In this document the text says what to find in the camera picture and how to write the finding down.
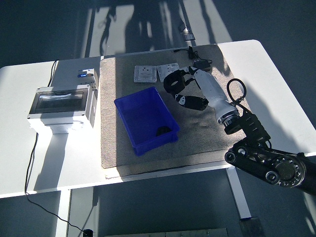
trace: robotic arm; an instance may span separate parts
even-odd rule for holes
[[[191,75],[189,80],[184,75]],[[241,83],[244,95],[235,100],[229,91],[233,81]],[[205,98],[179,94],[190,82],[196,81]],[[229,103],[216,78],[193,67],[181,68],[169,74],[163,82],[165,90],[183,107],[204,110],[207,105],[214,108],[216,119],[224,125],[226,134],[243,130],[246,137],[235,143],[225,154],[225,161],[231,165],[269,183],[282,187],[296,187],[311,195],[316,195],[316,164],[310,162],[303,153],[292,154],[271,148],[270,136],[258,118],[240,102],[246,96],[246,87],[239,79],[227,84]],[[240,116],[236,105],[243,108]]]

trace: electrical box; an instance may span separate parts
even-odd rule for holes
[[[28,114],[37,133],[69,133],[92,129],[96,95],[88,85],[38,88]]]

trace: black connector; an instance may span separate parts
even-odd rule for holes
[[[93,231],[90,229],[83,230],[83,237],[93,237]]]
[[[189,59],[191,59],[191,60],[198,59],[198,56],[193,51],[193,48],[191,46],[189,46],[188,55],[189,55]]]
[[[205,69],[205,68],[209,68],[210,66],[211,64],[206,60],[197,61],[193,63],[193,67],[197,69]]]

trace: black cable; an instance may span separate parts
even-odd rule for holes
[[[204,60],[204,61],[207,61],[209,63],[212,63],[213,61],[210,60],[210,59],[202,59],[200,58],[200,56],[198,55],[198,52],[197,51],[193,51],[193,50],[187,50],[187,49],[175,49],[174,51],[172,51],[173,53],[176,53],[176,52],[179,52],[179,51],[187,51],[188,54],[189,54],[189,59],[199,59],[199,60]]]
[[[54,67],[56,66],[56,63],[57,63],[57,60],[54,62],[53,66],[52,66],[52,68],[51,68],[50,81],[49,81],[48,86],[50,86],[50,84],[51,84],[51,82],[52,82],[52,79],[53,79],[53,77],[54,77],[54,75],[53,75],[53,69],[54,69]],[[32,204],[34,204],[34,205],[40,207],[40,208],[43,209],[44,211],[46,211],[46,212],[48,212],[48,213],[50,213],[50,214],[56,216],[56,217],[57,217],[58,219],[60,219],[61,221],[67,222],[70,226],[76,227],[78,230],[80,230],[80,231],[83,232],[83,230],[80,229],[78,226],[72,225],[69,221],[60,218],[58,215],[56,215],[56,214],[53,213],[53,212],[48,211],[47,209],[45,209],[43,206],[39,205],[38,203],[31,201],[31,200],[29,199],[29,197],[28,197],[29,193],[27,192],[27,188],[28,188],[28,183],[29,183],[29,180],[30,180],[30,177],[31,177],[31,172],[32,172],[32,170],[31,170],[30,173],[29,173],[29,170],[30,170],[30,167],[31,167],[32,160],[34,161],[34,158],[35,158],[35,148],[36,148],[36,145],[37,145],[37,143],[38,143],[38,139],[39,139],[39,134],[36,133],[36,138],[35,138],[34,146],[33,146],[33,149],[32,149],[31,155],[30,155],[30,161],[29,161],[28,169],[27,169],[27,171],[26,171],[25,185],[24,185],[25,197],[26,197],[26,199],[27,199],[30,203],[32,203]]]
[[[231,94],[231,90],[230,90],[230,88],[229,88],[230,84],[231,84],[233,81],[238,81],[238,82],[241,84],[242,88],[243,88],[243,95],[242,95],[240,98],[236,99],[236,100],[233,98],[233,96],[232,96],[232,94]],[[226,88],[227,88],[227,92],[228,92],[228,95],[229,95],[230,99],[232,100],[232,102],[233,102],[235,105],[238,105],[239,107],[241,107],[243,110],[245,110],[245,111],[248,112],[248,113],[252,113],[249,109],[247,109],[244,105],[242,105],[242,104],[240,103],[241,101],[244,100],[244,98],[246,97],[246,94],[247,94],[246,86],[245,86],[245,84],[244,84],[241,80],[239,80],[239,79],[237,79],[237,78],[231,79],[231,80],[227,83]]]
[[[55,70],[56,70],[56,65],[57,65],[57,62],[58,60],[55,60],[53,65],[51,66],[51,70],[50,70],[50,80],[49,80],[49,83],[48,83],[48,86],[47,87],[50,87],[51,86],[51,83],[53,81],[53,77],[55,75]]]

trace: transparent cover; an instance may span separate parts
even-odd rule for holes
[[[84,111],[85,101],[83,91],[40,93],[34,114]]]

